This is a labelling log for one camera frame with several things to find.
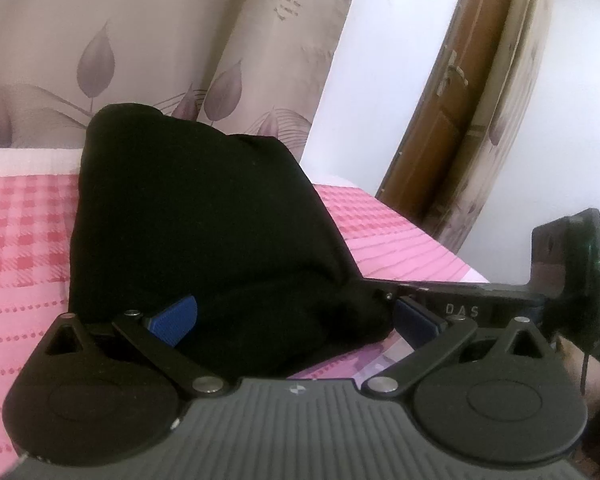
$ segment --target wall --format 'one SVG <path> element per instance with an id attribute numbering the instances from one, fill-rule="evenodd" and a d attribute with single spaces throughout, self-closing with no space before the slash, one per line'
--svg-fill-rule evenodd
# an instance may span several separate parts
<path id="1" fill-rule="evenodd" d="M 409 124 L 458 0 L 353 0 L 302 156 L 374 194 Z"/>
<path id="2" fill-rule="evenodd" d="M 525 118 L 459 256 L 491 281 L 528 280 L 531 229 L 600 209 L 600 0 L 555 0 Z"/>

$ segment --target beige curtain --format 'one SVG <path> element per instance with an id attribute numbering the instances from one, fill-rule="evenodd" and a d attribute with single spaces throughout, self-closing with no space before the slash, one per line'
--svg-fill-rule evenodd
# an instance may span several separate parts
<path id="1" fill-rule="evenodd" d="M 138 102 L 299 158 L 351 0 L 0 0 L 0 147 Z"/>
<path id="2" fill-rule="evenodd" d="M 544 51 L 553 0 L 512 0 L 472 123 L 424 221 L 458 252 L 500 172 L 526 111 Z"/>

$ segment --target checkered bedsheet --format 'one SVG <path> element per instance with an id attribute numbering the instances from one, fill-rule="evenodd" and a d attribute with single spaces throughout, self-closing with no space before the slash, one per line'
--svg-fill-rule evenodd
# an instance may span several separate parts
<path id="1" fill-rule="evenodd" d="M 470 270 L 364 191 L 316 189 L 365 276 L 457 281 Z M 40 336 L 66 310 L 77 197 L 75 175 L 0 177 L 0 473 L 16 459 L 2 425 L 2 401 Z M 299 376 L 361 381 L 407 351 L 394 333 Z"/>

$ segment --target door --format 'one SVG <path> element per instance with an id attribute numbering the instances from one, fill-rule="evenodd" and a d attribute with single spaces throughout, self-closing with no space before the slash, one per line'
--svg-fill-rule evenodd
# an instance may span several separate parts
<path id="1" fill-rule="evenodd" d="M 377 197 L 420 224 L 464 137 L 511 0 L 459 0 L 444 45 Z"/>

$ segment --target folded black fabric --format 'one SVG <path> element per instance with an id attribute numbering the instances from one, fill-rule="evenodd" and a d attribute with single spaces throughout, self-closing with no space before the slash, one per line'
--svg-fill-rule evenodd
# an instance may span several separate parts
<path id="1" fill-rule="evenodd" d="M 78 190 L 69 308 L 84 322 L 192 294 L 198 322 L 177 348 L 227 378 L 287 373 L 391 329 L 277 139 L 110 105 L 87 129 Z"/>

